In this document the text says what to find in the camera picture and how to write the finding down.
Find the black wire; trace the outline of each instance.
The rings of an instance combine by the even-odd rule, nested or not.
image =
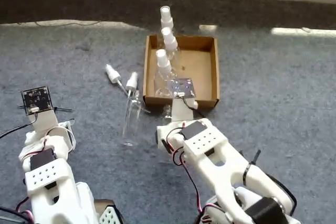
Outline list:
[[[296,200],[296,197],[292,194],[292,192],[283,184],[281,183],[279,180],[277,180],[276,178],[274,178],[272,175],[270,174],[267,174],[266,175],[274,182],[276,183],[279,187],[281,187],[285,192],[286,194],[292,199],[293,201],[293,208],[292,210],[290,211],[289,213],[289,216],[292,216],[294,214],[294,211],[296,209],[296,206],[298,204],[297,200]]]
[[[13,133],[14,131],[18,131],[18,130],[21,130],[27,126],[30,126],[32,125],[33,123],[35,123],[37,121],[37,113],[35,113],[35,120],[33,120],[31,123],[27,123],[27,124],[24,124],[24,125],[21,125],[21,126],[18,126],[16,128],[13,128],[5,133],[3,133],[2,135],[0,135],[0,139],[2,139],[4,136],[7,136],[8,134],[11,134]]]
[[[182,130],[183,129],[183,127],[176,127],[176,128],[174,128],[174,129],[172,129],[171,131],[169,131],[169,133],[167,134],[167,136],[166,136],[166,143],[167,144],[170,144],[169,142],[168,142],[168,137],[169,137],[169,135],[173,132],[173,131],[175,131],[175,130]]]
[[[24,219],[25,221],[27,221],[29,224],[34,224],[33,221],[29,217],[26,217],[23,214],[20,214],[19,212],[16,212],[12,209],[9,209],[6,207],[0,207],[0,211],[7,212],[12,215],[16,215],[17,217],[20,217],[21,219]]]
[[[199,114],[202,118],[205,118],[205,115],[201,112],[201,111],[199,111],[198,109],[195,109],[195,108],[193,108],[193,107],[190,107],[189,105],[188,105],[188,103],[185,101],[185,98],[184,97],[181,97],[182,98],[182,100],[183,100],[183,103],[190,109],[190,110],[192,110],[192,111],[195,111],[197,114]]]
[[[224,211],[222,208],[217,207],[216,205],[205,205],[205,206],[202,208],[202,212],[200,212],[200,213],[198,214],[197,218],[195,219],[194,224],[199,224],[199,222],[201,221],[201,218],[202,218],[202,216],[203,216],[203,214],[204,214],[204,212],[205,212],[205,209],[206,209],[207,207],[213,207],[213,208],[216,208],[216,209],[218,209],[219,211],[221,211],[221,212],[223,212],[223,213],[225,214],[225,211]]]

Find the clear glass bottle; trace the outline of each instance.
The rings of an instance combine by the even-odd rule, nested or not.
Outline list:
[[[139,90],[136,90],[127,100],[124,126],[122,129],[123,144],[126,146],[137,145],[138,126],[141,113],[141,101],[139,98]]]
[[[178,47],[177,40],[169,27],[162,28],[161,33],[163,35],[168,60],[172,68],[175,69],[176,74],[179,75],[181,71],[181,51]]]
[[[156,59],[158,63],[154,77],[155,96],[169,98],[172,96],[172,93],[167,87],[167,81],[176,78],[177,75],[168,60],[166,50],[157,50]]]

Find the red wire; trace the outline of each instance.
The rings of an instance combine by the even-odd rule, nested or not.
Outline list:
[[[23,203],[27,202],[29,200],[29,197],[24,198],[22,201],[17,204],[15,211],[20,212],[20,207],[22,206]]]
[[[27,156],[29,156],[29,155],[35,155],[35,154],[38,154],[38,153],[44,151],[44,149],[45,149],[45,147],[46,147],[46,141],[47,141],[47,139],[44,139],[44,141],[43,141],[43,148],[42,148],[41,151],[30,152],[30,153],[24,155],[24,157],[22,158],[22,160],[24,160],[24,159],[25,159]]]
[[[198,212],[202,212],[202,205],[201,205],[200,192],[198,191],[197,186],[196,186],[196,184],[195,184],[193,178],[191,177],[191,175],[190,175],[190,173],[189,173],[187,167],[186,167],[185,164],[184,164],[185,161],[183,160],[183,153],[184,153],[184,152],[181,152],[181,154],[180,154],[180,162],[181,162],[183,168],[185,169],[185,171],[187,172],[189,179],[191,180],[191,182],[193,183],[193,185],[194,185],[194,187],[195,187],[195,190],[196,190],[196,201],[197,201],[197,202],[196,202],[196,204],[197,204],[197,210],[198,210]]]
[[[175,161],[175,155],[176,155],[176,154],[179,152],[179,150],[182,149],[182,148],[183,148],[183,147],[180,147],[180,148],[174,150],[173,155],[172,155],[173,163],[174,163],[175,165],[177,165],[177,166],[181,166],[182,164],[181,164],[181,163],[178,164],[178,163]]]

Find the wire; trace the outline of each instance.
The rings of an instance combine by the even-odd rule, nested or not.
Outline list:
[[[71,135],[71,137],[72,137],[72,147],[71,147],[70,152],[73,151],[73,150],[75,149],[75,147],[76,147],[76,139],[75,139],[75,136],[74,136],[74,134],[73,134],[73,132],[72,132],[71,130],[69,130],[69,129],[63,127],[63,126],[55,126],[55,127],[52,127],[50,130],[48,130],[48,131],[46,132],[46,134],[44,135],[44,137],[46,137],[46,136],[47,136],[52,130],[54,130],[54,129],[64,129],[64,130],[66,130],[68,133],[70,133],[70,135]]]
[[[29,197],[24,198],[23,200],[21,200],[19,202],[19,204],[17,204],[15,211],[20,212],[20,207],[22,206],[22,204],[24,204],[25,202],[27,202],[29,200]]]
[[[176,154],[179,152],[179,150],[182,149],[182,148],[183,148],[183,147],[180,147],[180,148],[174,150],[173,155],[172,155],[173,163],[174,163],[175,165],[177,165],[177,166],[181,166],[182,163],[180,162],[180,163],[178,164],[178,163],[175,161],[175,155],[176,155]]]
[[[167,143],[169,149],[170,149],[172,152],[175,151],[175,149],[174,149],[173,146],[168,142],[168,137],[169,137],[169,135],[170,135],[173,131],[175,131],[175,130],[182,130],[182,129],[183,129],[183,127],[176,127],[176,128],[174,128],[174,129],[172,129],[171,131],[169,131],[169,133],[168,133],[167,136],[166,136],[166,143]]]
[[[295,212],[296,206],[298,204],[296,197],[292,194],[292,192],[283,184],[281,183],[279,180],[277,180],[276,178],[274,178],[272,175],[270,174],[266,174],[274,183],[276,183],[279,187],[281,187],[281,189],[283,189],[286,194],[292,199],[293,201],[293,208],[289,213],[289,216],[292,216]]]
[[[221,211],[221,212],[223,212],[223,213],[225,214],[225,211],[224,211],[221,207],[219,207],[219,206],[217,206],[217,205],[214,205],[214,204],[209,204],[209,203],[208,203],[208,204],[206,204],[206,205],[202,208],[202,211],[199,212],[197,218],[196,218],[195,221],[194,221],[194,224],[199,224],[199,222],[201,221],[202,216],[203,216],[203,214],[204,214],[204,212],[205,212],[205,209],[206,209],[207,207],[213,207],[213,208],[216,208],[217,210],[219,210],[219,211]]]
[[[22,160],[24,160],[25,158],[27,158],[30,155],[35,155],[35,154],[38,154],[38,153],[44,151],[44,149],[46,148],[46,142],[47,142],[47,139],[45,138],[44,141],[43,141],[42,150],[40,150],[40,151],[34,151],[34,152],[29,152],[29,153],[27,153],[26,155],[23,156]]]
[[[34,224],[32,220],[30,220],[28,217],[24,216],[23,214],[20,214],[19,212],[16,212],[12,209],[6,208],[6,207],[0,207],[0,211],[7,212],[12,215],[16,215],[17,217],[20,217],[21,219],[27,221],[29,224]]]
[[[71,25],[77,25],[77,26],[93,26],[93,25],[96,25],[96,24],[99,24],[101,23],[101,21],[97,21],[97,22],[93,22],[93,23],[90,23],[90,24],[81,24],[81,23],[75,23],[75,22],[71,22],[71,23],[66,23],[66,24],[60,24],[60,25],[50,25],[50,26],[45,26],[45,25],[41,25],[39,23],[37,23],[36,21],[34,22],[37,26],[40,26],[40,27],[60,27],[60,26],[71,26]]]
[[[35,113],[34,115],[35,115],[35,119],[34,119],[32,122],[27,123],[27,124],[24,124],[24,125],[21,125],[21,126],[18,126],[18,127],[15,127],[15,128],[13,128],[13,129],[11,129],[11,130],[9,130],[9,131],[3,133],[2,135],[0,135],[0,139],[2,139],[3,137],[5,137],[5,136],[7,136],[7,135],[9,135],[9,134],[11,134],[11,133],[13,133],[13,132],[15,132],[15,131],[21,130],[21,129],[23,129],[23,128],[25,128],[25,127],[27,127],[27,126],[30,126],[30,125],[32,125],[33,123],[35,123],[35,122],[37,121],[37,113]]]
[[[183,100],[183,103],[184,103],[189,109],[191,109],[192,111],[195,111],[195,112],[196,112],[197,114],[199,114],[202,118],[205,118],[205,115],[204,115],[201,111],[199,111],[198,109],[195,109],[195,108],[189,106],[188,103],[186,102],[186,100],[185,100],[184,97],[181,97],[181,98],[182,98],[182,100]]]
[[[25,210],[25,211],[22,211],[21,214],[28,215],[28,217],[30,218],[30,220],[32,221],[32,223],[34,223],[34,216],[33,216],[33,213],[31,211]]]
[[[197,210],[198,210],[198,212],[201,212],[202,211],[202,206],[201,206],[200,192],[198,191],[197,186],[196,186],[193,178],[191,177],[191,175],[190,175],[187,167],[184,164],[185,161],[183,160],[183,154],[184,154],[184,152],[181,152],[181,154],[180,154],[180,162],[181,162],[183,168],[185,169],[185,171],[187,172],[189,179],[191,180],[191,182],[193,183],[193,185],[195,187],[195,190],[196,190],[196,201],[197,201],[196,202],[196,204],[197,204]]]

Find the black cable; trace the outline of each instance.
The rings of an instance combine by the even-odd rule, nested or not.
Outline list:
[[[172,129],[171,131],[169,131],[169,133],[168,133],[167,136],[166,136],[166,143],[167,143],[169,149],[170,149],[172,152],[174,151],[174,149],[171,149],[171,144],[168,142],[168,137],[169,137],[169,135],[170,135],[173,131],[175,131],[175,130],[182,130],[182,129],[183,129],[183,127],[176,127],[176,128],[174,128],[174,129]]]
[[[30,126],[30,125],[32,125],[33,123],[35,123],[36,121],[37,121],[37,113],[35,113],[35,120],[33,120],[31,123],[27,123],[27,124],[25,124],[25,125],[18,126],[18,127],[16,127],[16,128],[13,128],[13,129],[11,129],[11,130],[9,130],[9,131],[3,133],[2,135],[0,135],[0,139],[2,139],[4,136],[7,136],[8,134],[13,133],[14,131],[18,131],[18,130],[21,130],[21,129],[27,127],[27,126]]]
[[[207,207],[213,207],[213,208],[216,208],[216,209],[218,209],[219,211],[221,211],[221,212],[223,212],[223,213],[225,214],[225,211],[224,211],[222,208],[220,208],[220,207],[218,207],[218,206],[216,206],[216,205],[209,205],[209,204],[207,204],[207,205],[205,205],[205,206],[202,208],[202,212],[200,212],[200,213],[198,214],[197,218],[196,218],[195,221],[194,221],[194,224],[199,224],[199,222],[201,221],[201,218],[202,218],[202,216],[203,216],[203,214],[204,214],[204,212],[205,212],[205,209],[206,209]]]
[[[257,163],[257,159],[259,157],[261,153],[261,150],[258,150],[256,155],[254,156],[253,160],[248,163],[245,171],[244,171],[244,174],[243,174],[243,184],[244,186],[246,186],[246,175],[251,167],[251,165],[256,165]],[[281,187],[282,190],[285,191],[285,193],[291,198],[291,200],[293,201],[293,207],[292,207],[292,210],[290,211],[289,213],[289,216],[292,216],[294,214],[294,211],[296,209],[296,206],[297,206],[297,200],[296,200],[296,197],[292,194],[292,192],[283,184],[281,183],[279,180],[277,180],[276,178],[274,178],[272,175],[270,174],[267,174],[266,175],[274,182],[276,183],[279,187]]]
[[[188,105],[188,103],[185,101],[185,98],[184,97],[181,97],[182,98],[182,100],[183,100],[183,103],[189,108],[189,109],[191,109],[192,111],[195,111],[197,114],[199,114],[202,118],[205,118],[205,115],[201,112],[201,111],[199,111],[198,109],[195,109],[195,108],[193,108],[193,107],[190,107],[189,105]]]
[[[27,223],[34,224],[33,221],[29,217],[26,217],[25,215],[20,214],[19,212],[16,212],[12,209],[9,209],[9,208],[6,208],[6,207],[0,207],[0,211],[7,212],[7,213],[12,214],[12,215],[16,215],[17,217],[20,217],[21,219],[24,219]]]
[[[294,211],[296,209],[296,206],[298,204],[296,197],[291,193],[291,191],[283,184],[281,183],[279,180],[277,180],[276,178],[274,178],[272,175],[267,174],[266,175],[274,182],[276,183],[279,187],[281,187],[282,190],[284,190],[286,192],[286,194],[292,199],[293,201],[293,208],[289,213],[289,216],[292,216],[294,214]]]
[[[250,170],[251,165],[256,165],[257,164],[257,160],[258,160],[258,157],[259,157],[260,153],[261,153],[261,150],[258,150],[256,155],[254,156],[253,160],[250,163],[248,163],[248,165],[247,165],[247,167],[244,171],[244,174],[243,174],[243,185],[244,186],[246,186],[246,175],[247,175],[248,171]]]

